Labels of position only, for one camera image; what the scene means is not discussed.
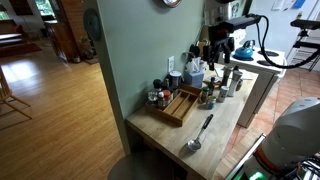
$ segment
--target lamp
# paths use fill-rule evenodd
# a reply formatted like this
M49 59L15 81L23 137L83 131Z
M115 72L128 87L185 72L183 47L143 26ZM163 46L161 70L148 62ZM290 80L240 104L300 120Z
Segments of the lamp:
M2 5L0 4L0 12L6 12L7 9Z

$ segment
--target salt shaker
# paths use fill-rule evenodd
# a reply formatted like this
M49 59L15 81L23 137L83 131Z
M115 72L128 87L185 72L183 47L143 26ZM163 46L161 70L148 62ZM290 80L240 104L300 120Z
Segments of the salt shaker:
M237 85L236 91L239 91L239 90L240 90L240 88L241 88L242 84L243 84L243 80L242 80L242 79L240 79L240 80L239 80L239 82L238 82L238 85Z
M242 72L240 71L233 71L233 75L232 75L232 81L231 81L231 84L229 86L229 91L228 91L228 96L229 97L233 97L234 96L234 93L236 91L236 87L237 87L237 84L240 80L242 76Z
M219 87L221 88L222 86L227 86L228 84L228 79L229 79L229 76L231 74L231 68L230 67L225 67L224 68L224 72L223 72L223 78L222 78L222 82L221 84L219 85Z

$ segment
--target white robot part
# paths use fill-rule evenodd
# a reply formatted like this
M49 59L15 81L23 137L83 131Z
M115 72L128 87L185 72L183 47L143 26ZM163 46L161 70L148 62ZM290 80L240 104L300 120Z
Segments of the white robot part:
M319 137L320 99L308 97L287 108L260 146L267 161L285 172L294 169L304 158L320 151ZM244 164L245 173L251 176L262 172L266 178L272 176L262 166L268 167L258 163L256 157L252 156Z

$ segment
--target wall clock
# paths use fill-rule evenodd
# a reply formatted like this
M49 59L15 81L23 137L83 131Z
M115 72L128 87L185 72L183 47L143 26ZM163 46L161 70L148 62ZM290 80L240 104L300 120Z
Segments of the wall clock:
M174 8L181 3L181 0L162 0L162 2L170 8Z

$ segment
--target green wall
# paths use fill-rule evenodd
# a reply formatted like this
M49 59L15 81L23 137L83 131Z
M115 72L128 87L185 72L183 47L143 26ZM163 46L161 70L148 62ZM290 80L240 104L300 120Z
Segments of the green wall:
M144 105L152 81L167 74L168 57L174 55L175 70L183 71L182 53L199 33L204 2L183 0L176 8L167 8L161 0L84 4L100 15L103 39L95 44L121 135L121 121Z

